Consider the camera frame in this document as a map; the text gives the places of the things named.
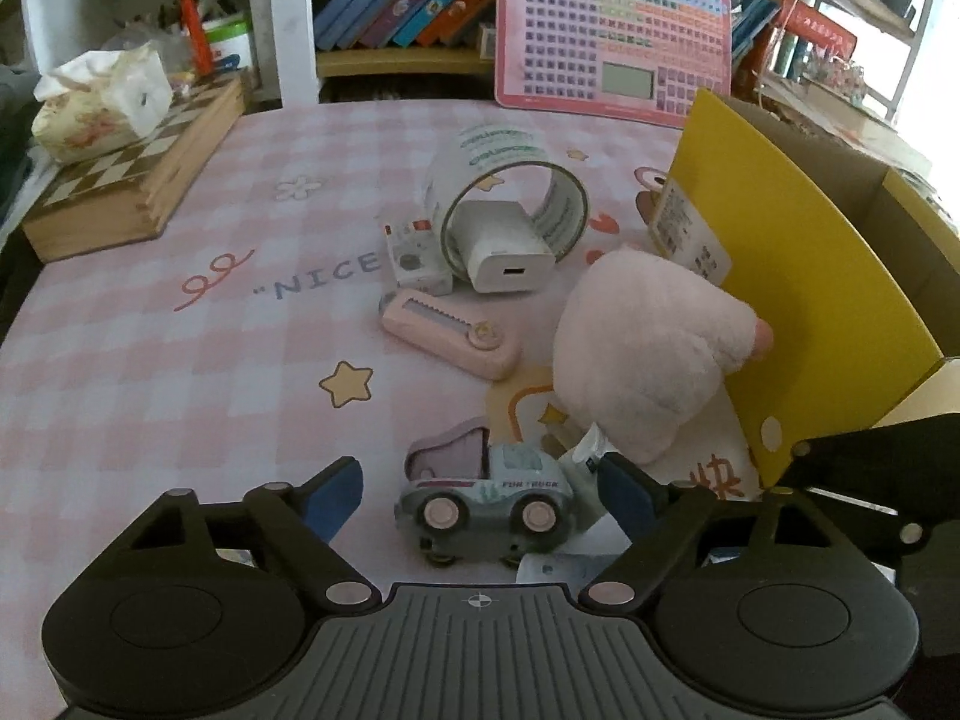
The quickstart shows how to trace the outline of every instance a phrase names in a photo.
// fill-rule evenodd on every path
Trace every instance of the barcode label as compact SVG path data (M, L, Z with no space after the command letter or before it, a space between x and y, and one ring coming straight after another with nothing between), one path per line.
M650 234L671 262L702 275L717 287L727 278L733 265L730 255L672 178L656 204Z

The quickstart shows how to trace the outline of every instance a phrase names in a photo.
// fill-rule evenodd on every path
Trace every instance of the pink keyboard toy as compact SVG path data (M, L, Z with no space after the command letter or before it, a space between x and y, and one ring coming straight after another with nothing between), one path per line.
M730 93L730 0L497 0L496 99L682 127Z

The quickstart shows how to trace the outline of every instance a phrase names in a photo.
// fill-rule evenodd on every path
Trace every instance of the pink checkered tablecloth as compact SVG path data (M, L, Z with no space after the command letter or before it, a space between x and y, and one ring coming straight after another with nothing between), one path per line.
M59 711L43 615L167 488L236 500L353 455L366 493L335 546L361 572L384 589L509 581L498 566L431 575L395 531L406 447L481 415L488 384L384 334L377 317L384 215L416 209L440 144L482 122L541 131L589 190L592 223L549 286L490 301L520 326L525 362L548 365L587 261L643 245L634 170L669 167L678 132L453 101L259 114L238 122L161 238L42 272L0 348L2 720ZM504 179L480 196L542 196L541 175ZM342 361L373 371L371 397L334 408L319 384ZM686 454L680 475L710 460Z

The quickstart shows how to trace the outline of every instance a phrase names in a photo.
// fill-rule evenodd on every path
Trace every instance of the tissue pack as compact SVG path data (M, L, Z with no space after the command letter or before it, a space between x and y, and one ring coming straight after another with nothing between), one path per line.
M87 52L49 71L34 92L43 103L32 131L56 161L71 165L149 135L173 90L151 46Z

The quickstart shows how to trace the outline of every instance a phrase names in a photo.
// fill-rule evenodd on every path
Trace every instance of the pink plush toy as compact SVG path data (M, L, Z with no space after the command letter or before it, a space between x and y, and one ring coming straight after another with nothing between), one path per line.
M553 386L642 466L673 443L728 373L772 346L770 325L697 274L643 251L611 252L580 279L560 317Z

